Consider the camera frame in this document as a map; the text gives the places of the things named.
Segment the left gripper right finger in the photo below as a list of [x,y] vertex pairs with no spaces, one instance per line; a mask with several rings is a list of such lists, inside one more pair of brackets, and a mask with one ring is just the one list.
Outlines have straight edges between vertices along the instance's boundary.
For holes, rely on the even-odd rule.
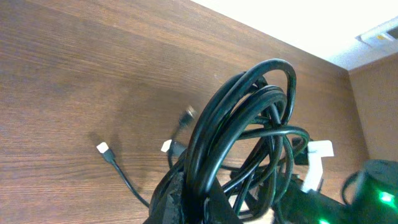
[[242,224],[235,214],[218,179],[215,179],[203,207],[203,222],[208,224]]

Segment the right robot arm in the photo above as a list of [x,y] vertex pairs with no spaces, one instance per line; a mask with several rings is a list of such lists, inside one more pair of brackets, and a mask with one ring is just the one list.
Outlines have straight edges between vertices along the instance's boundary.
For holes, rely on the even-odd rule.
[[341,197],[343,203],[318,191],[305,193],[291,181],[274,207],[274,223],[397,224],[397,162],[368,160],[345,180]]

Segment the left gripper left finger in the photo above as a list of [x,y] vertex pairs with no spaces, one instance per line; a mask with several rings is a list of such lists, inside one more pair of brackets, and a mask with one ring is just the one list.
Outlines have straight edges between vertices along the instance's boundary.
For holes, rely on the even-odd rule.
[[155,189],[144,224],[185,223],[183,181],[183,172],[167,173]]

